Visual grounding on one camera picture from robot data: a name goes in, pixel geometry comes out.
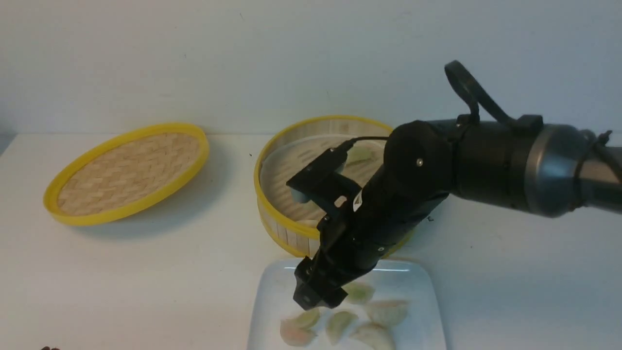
white wall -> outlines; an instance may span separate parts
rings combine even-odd
[[[452,59],[512,115],[622,130],[621,38],[621,0],[2,0],[0,131],[453,118]]]

warning label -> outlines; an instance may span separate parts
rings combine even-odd
[[[363,205],[363,190],[359,192],[352,201],[352,210],[357,211]]]

bamboo steamer lid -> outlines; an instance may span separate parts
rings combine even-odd
[[[150,126],[115,137],[69,164],[50,183],[44,206],[68,225],[121,219],[165,199],[207,160],[209,147],[194,125]]]
[[[374,120],[335,115],[301,121],[276,134],[261,151],[254,172],[259,216],[270,237],[296,257],[313,257],[320,246],[319,231],[309,224],[325,213],[312,204],[294,201],[285,182],[326,149],[345,140],[390,133],[389,126]],[[342,174],[362,187],[383,163],[384,141],[360,141],[356,146],[370,150],[372,157],[347,165]]]

white plate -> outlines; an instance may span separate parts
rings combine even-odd
[[[296,285],[294,269],[299,262],[300,259],[275,262],[264,271],[255,299],[247,350],[295,349],[283,343],[279,327],[282,319],[295,317],[302,312],[292,299]],[[421,266],[409,262],[381,260],[372,272],[361,277],[359,281],[375,287],[376,293],[372,301],[409,301],[408,317],[392,329],[397,350],[446,350],[432,281]],[[332,346],[326,337],[324,324],[330,314],[339,310],[352,311],[359,316],[359,320],[348,328],[336,346]],[[313,327],[318,336],[305,349],[366,349],[364,344],[349,339],[348,335],[367,320],[361,306],[349,304],[347,301],[335,310],[322,308],[322,318]]]

cable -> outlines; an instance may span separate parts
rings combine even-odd
[[[609,135],[611,130],[598,135],[596,142],[594,142],[594,152],[600,157],[600,159],[609,166],[613,174],[618,178],[618,181],[622,183],[622,166],[618,164],[618,161],[607,151],[605,145],[609,142]]]
[[[354,146],[355,143],[359,141],[367,141],[367,140],[388,140],[388,136],[360,136],[357,138],[351,138],[348,141],[342,142],[339,146],[335,147],[335,151],[338,152],[347,152]]]

